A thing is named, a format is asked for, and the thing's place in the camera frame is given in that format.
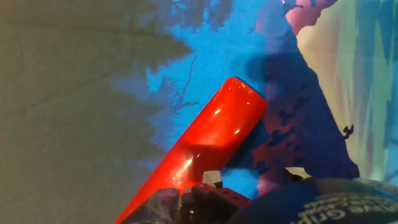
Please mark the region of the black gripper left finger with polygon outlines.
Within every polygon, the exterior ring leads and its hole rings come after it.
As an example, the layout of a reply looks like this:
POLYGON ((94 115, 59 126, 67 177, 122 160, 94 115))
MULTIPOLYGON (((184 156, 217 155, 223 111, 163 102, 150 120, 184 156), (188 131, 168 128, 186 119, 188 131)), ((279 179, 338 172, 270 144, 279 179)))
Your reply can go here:
POLYGON ((251 203, 251 199, 224 188, 218 170, 204 172, 202 182, 193 186, 191 193, 205 218, 231 218, 251 203))

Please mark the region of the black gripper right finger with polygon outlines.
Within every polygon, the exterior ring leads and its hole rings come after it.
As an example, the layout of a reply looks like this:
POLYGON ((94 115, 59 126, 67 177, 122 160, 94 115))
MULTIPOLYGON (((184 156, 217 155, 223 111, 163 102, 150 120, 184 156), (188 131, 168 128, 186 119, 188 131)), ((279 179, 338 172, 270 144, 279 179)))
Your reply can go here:
POLYGON ((312 176, 308 174, 303 167, 286 167, 285 181, 290 184, 294 182, 301 182, 303 180, 311 179, 312 176))

